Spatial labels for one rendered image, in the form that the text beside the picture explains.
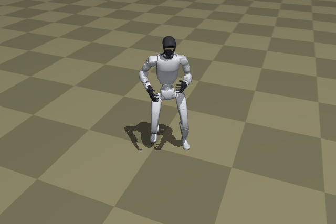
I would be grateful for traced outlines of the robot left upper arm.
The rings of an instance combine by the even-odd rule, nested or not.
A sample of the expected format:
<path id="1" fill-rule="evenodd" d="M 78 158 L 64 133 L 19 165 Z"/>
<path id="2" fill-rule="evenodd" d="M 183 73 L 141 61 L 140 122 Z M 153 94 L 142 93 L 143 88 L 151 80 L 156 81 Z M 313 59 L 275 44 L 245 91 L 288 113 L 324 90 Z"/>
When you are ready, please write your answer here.
<path id="1" fill-rule="evenodd" d="M 186 77 L 190 77 L 190 66 L 187 60 L 187 57 L 184 55 L 179 55 L 179 59 L 180 59 L 180 64 L 182 65 L 183 71 L 185 73 L 184 75 L 184 79 Z"/>

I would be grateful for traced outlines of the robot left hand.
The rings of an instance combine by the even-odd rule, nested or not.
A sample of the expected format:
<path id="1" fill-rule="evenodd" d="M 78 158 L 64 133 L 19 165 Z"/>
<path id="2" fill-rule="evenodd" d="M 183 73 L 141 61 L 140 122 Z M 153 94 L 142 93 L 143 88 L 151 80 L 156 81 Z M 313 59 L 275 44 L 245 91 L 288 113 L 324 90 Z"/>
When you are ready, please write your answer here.
<path id="1" fill-rule="evenodd" d="M 180 91 L 180 92 L 176 92 L 176 93 L 182 93 L 184 91 L 184 89 L 186 89 L 186 87 L 187 87 L 187 84 L 186 84 L 185 81 L 179 80 L 179 82 L 181 82 L 181 84 L 176 84 L 176 85 L 180 86 L 180 87 L 175 87 L 175 88 L 181 88 L 181 89 L 176 90 L 176 91 Z"/>

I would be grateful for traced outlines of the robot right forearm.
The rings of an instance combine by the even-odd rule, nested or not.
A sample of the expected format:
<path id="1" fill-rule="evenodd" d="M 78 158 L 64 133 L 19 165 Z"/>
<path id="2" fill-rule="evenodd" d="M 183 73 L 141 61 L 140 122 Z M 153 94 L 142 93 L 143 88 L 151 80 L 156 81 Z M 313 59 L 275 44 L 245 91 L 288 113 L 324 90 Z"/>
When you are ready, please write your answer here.
<path id="1" fill-rule="evenodd" d="M 139 78 L 140 81 L 143 83 L 144 87 L 146 88 L 146 91 L 148 89 L 148 85 L 150 85 L 148 78 L 146 76 L 143 76 L 142 71 L 139 72 Z M 152 86 L 151 86 L 152 87 Z"/>

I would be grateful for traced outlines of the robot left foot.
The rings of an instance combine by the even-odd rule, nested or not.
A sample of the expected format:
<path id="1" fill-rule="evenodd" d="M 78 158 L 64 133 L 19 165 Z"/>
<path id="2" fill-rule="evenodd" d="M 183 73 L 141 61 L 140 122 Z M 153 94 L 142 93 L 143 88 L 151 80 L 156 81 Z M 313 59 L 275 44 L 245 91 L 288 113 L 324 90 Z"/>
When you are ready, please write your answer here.
<path id="1" fill-rule="evenodd" d="M 185 150 L 187 150 L 187 149 L 189 149 L 190 148 L 190 145 L 189 145 L 189 143 L 188 143 L 188 141 L 187 140 L 182 140 L 182 138 L 181 138 L 181 141 L 182 141 L 182 146 L 183 146 L 183 148 L 185 149 Z"/>

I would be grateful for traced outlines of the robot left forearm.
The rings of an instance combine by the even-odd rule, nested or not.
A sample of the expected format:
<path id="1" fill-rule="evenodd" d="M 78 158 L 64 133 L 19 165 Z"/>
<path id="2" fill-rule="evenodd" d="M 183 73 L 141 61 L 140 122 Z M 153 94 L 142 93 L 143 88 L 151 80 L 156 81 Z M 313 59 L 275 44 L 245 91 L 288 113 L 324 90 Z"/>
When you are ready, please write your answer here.
<path id="1" fill-rule="evenodd" d="M 190 74 L 190 77 L 186 77 L 186 78 L 184 79 L 184 81 L 186 82 L 187 87 L 188 87 L 188 85 L 192 82 L 192 75 Z"/>

